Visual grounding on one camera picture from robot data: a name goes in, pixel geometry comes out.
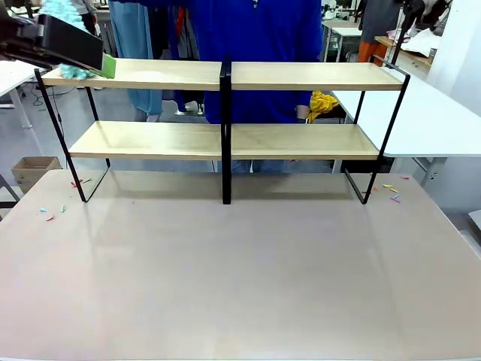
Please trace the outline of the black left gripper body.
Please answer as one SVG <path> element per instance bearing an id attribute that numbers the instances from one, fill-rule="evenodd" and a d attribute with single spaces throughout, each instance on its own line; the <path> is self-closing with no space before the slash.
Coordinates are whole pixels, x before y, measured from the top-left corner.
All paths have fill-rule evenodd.
<path id="1" fill-rule="evenodd" d="M 46 60 L 34 50 L 37 35 L 36 20 L 25 17 L 1 18 L 1 60 L 18 60 L 39 68 L 49 68 Z"/>

